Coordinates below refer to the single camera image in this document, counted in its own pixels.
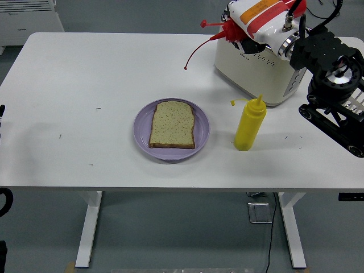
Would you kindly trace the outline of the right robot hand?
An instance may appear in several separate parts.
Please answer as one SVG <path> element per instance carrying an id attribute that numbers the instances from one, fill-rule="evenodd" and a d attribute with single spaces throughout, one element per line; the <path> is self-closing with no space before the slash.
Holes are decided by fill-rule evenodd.
<path id="1" fill-rule="evenodd" d="M 298 37 L 299 23 L 288 15 L 283 1 L 231 1 L 227 5 L 230 18 L 253 41 L 268 45 L 281 59 Z"/>

